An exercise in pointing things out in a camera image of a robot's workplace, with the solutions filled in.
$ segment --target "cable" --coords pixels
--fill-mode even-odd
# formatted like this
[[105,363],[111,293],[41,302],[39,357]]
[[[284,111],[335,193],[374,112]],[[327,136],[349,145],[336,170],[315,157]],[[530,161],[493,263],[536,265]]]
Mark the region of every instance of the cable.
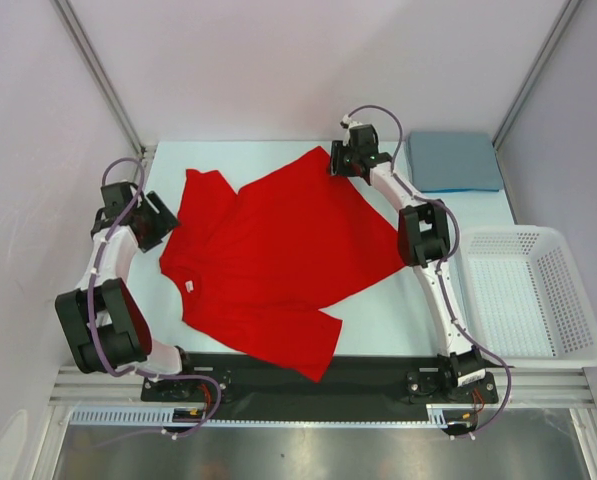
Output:
[[[200,428],[203,424],[205,424],[207,421],[209,421],[214,416],[214,414],[216,413],[216,410],[218,409],[218,406],[220,405],[220,401],[222,399],[222,391],[220,389],[220,384],[215,379],[208,377],[206,375],[186,375],[186,374],[183,374],[183,375],[170,375],[170,374],[157,375],[155,373],[147,372],[147,371],[144,371],[144,370],[141,370],[138,368],[134,369],[134,367],[127,367],[120,371],[116,371],[114,369],[114,367],[109,363],[109,360],[107,359],[107,355],[105,355],[105,352],[102,348],[102,344],[100,342],[100,336],[98,335],[98,329],[96,328],[96,314],[95,314],[95,310],[94,310],[94,288],[96,285],[96,277],[98,276],[98,269],[100,268],[100,264],[102,263],[102,258],[103,258],[103,254],[105,251],[105,247],[109,243],[109,240],[115,233],[115,231],[118,228],[118,226],[120,225],[120,223],[125,219],[125,217],[129,214],[129,212],[133,209],[133,207],[138,202],[138,198],[140,197],[140,195],[143,191],[144,185],[145,185],[145,169],[142,166],[142,164],[140,163],[140,161],[135,158],[124,157],[124,158],[119,158],[118,160],[112,162],[105,169],[105,171],[103,172],[103,175],[102,175],[103,186],[106,185],[106,183],[107,183],[107,176],[109,175],[109,172],[116,165],[118,165],[120,163],[125,163],[125,162],[133,163],[138,167],[138,171],[140,173],[140,180],[136,186],[137,188],[134,193],[134,196],[131,198],[131,200],[129,201],[127,206],[122,210],[120,215],[118,215],[118,217],[113,221],[113,223],[111,224],[111,227],[109,227],[109,230],[105,234],[104,240],[101,242],[100,247],[98,248],[98,251],[96,252],[96,255],[94,257],[93,268],[91,270],[91,275],[89,276],[89,283],[87,286],[87,313],[88,313],[88,317],[89,317],[89,330],[91,331],[91,338],[93,340],[93,344],[94,344],[94,348],[96,349],[96,353],[98,354],[98,357],[100,358],[100,363],[102,363],[102,366],[105,369],[105,371],[113,377],[117,378],[117,377],[126,375],[128,373],[135,372],[138,375],[141,375],[148,379],[157,377],[159,380],[200,380],[203,382],[211,383],[214,386],[214,388],[216,389],[216,400],[214,402],[213,408],[209,412],[207,412],[207,414],[204,416],[204,418],[202,418],[200,421],[198,421],[198,423],[196,423],[189,430],[187,430],[185,432],[173,434],[171,436],[171,438],[175,440],[176,438],[188,437],[189,435],[191,435],[196,430],[198,430],[198,428]],[[131,435],[123,435],[122,437],[118,437],[117,439],[114,439],[112,441],[105,442],[105,445],[108,445],[109,443],[113,443],[114,441],[117,441],[117,440],[120,440],[123,438],[129,438],[134,435],[139,435],[142,433],[162,433],[162,431],[161,430],[152,430],[152,429],[140,430],[138,432],[132,432]]]
[[418,195],[418,194],[414,193],[412,191],[412,189],[409,188],[408,185],[398,176],[398,173],[395,168],[396,155],[398,154],[398,151],[400,150],[400,147],[404,141],[404,132],[402,129],[402,124],[400,123],[400,120],[398,119],[398,117],[393,112],[391,112],[390,110],[388,110],[384,107],[381,107],[379,105],[371,105],[371,104],[363,105],[361,107],[353,109],[351,111],[351,113],[348,114],[348,116],[351,117],[353,114],[355,114],[361,110],[365,110],[365,109],[379,110],[381,112],[386,113],[394,120],[394,122],[396,123],[396,126],[398,127],[398,133],[399,133],[398,144],[396,145],[396,150],[394,151],[393,157],[391,159],[391,175],[394,178],[394,180],[414,200],[418,200],[421,202],[429,202],[432,205],[435,205],[436,207],[441,208],[447,214],[447,216],[451,219],[451,223],[454,226],[454,245],[447,252],[447,254],[444,257],[442,257],[440,260],[438,260],[438,263],[436,264],[436,270],[435,270],[435,273],[438,276],[438,283],[439,283],[440,289],[442,291],[442,296],[445,301],[445,305],[447,306],[447,311],[449,312],[449,316],[451,318],[451,323],[456,327],[456,329],[460,332],[460,334],[467,339],[467,341],[469,343],[471,343],[473,346],[475,346],[476,348],[480,349],[481,351],[483,351],[484,353],[486,353],[487,355],[492,357],[494,360],[496,360],[502,366],[502,368],[505,369],[505,374],[507,375],[507,388],[505,390],[505,396],[503,397],[503,400],[500,403],[498,410],[496,410],[496,412],[493,414],[493,416],[489,420],[487,420],[487,422],[485,422],[484,424],[482,424],[481,426],[476,428],[476,430],[474,430],[474,432],[478,432],[478,431],[482,430],[483,428],[487,427],[488,425],[490,425],[492,422],[494,422],[499,417],[499,415],[503,412],[503,410],[505,409],[507,404],[509,403],[509,397],[511,396],[511,368],[509,367],[509,365],[507,365],[507,363],[502,358],[500,358],[498,355],[493,353],[491,350],[488,350],[487,348],[483,347],[471,335],[469,335],[463,327],[461,327],[458,324],[458,319],[456,318],[454,310],[451,307],[451,302],[449,300],[449,295],[447,294],[447,288],[445,286],[445,282],[443,279],[441,266],[442,266],[443,262],[448,261],[458,251],[458,246],[460,245],[460,228],[458,226],[458,220],[456,219],[456,216],[449,209],[449,207],[447,207],[447,205],[445,205],[440,200],[427,198],[422,195]]

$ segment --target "blue cloth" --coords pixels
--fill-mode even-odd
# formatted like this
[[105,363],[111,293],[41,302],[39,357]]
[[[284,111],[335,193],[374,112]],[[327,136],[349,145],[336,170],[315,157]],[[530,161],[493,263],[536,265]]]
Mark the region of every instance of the blue cloth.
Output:
[[412,132],[406,148],[412,183],[421,192],[503,188],[486,133]]

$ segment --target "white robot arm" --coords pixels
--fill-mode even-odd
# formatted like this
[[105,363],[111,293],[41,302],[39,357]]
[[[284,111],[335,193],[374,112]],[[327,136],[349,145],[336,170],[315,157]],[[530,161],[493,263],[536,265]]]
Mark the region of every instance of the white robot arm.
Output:
[[[398,212],[398,250],[425,293],[447,380],[452,387],[482,380],[486,369],[480,351],[458,328],[467,331],[446,261],[450,250],[446,207],[425,198],[399,173],[389,154],[379,153],[372,125],[347,116],[341,125],[346,129],[345,140],[332,143],[331,174],[363,177]],[[431,228],[423,229],[421,224]]]

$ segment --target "laundry basket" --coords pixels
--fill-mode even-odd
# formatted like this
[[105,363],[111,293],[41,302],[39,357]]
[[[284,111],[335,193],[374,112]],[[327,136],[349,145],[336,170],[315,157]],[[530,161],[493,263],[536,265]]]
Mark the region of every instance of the laundry basket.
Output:
[[597,324],[565,238],[517,225],[462,232],[467,324],[510,365],[597,366]]

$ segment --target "white wall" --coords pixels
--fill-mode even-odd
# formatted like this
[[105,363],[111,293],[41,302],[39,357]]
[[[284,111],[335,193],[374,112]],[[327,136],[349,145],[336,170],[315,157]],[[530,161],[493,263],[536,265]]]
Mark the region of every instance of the white wall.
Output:
[[[597,0],[583,3],[500,160],[519,220],[567,237],[597,316]],[[597,368],[587,373],[597,402]]]
[[[141,138],[329,140],[363,103],[493,134],[564,0],[73,0]],[[384,115],[363,116],[384,139]]]
[[22,408],[37,433],[69,358],[54,298],[86,265],[103,168],[129,152],[51,3],[0,1],[0,430]]

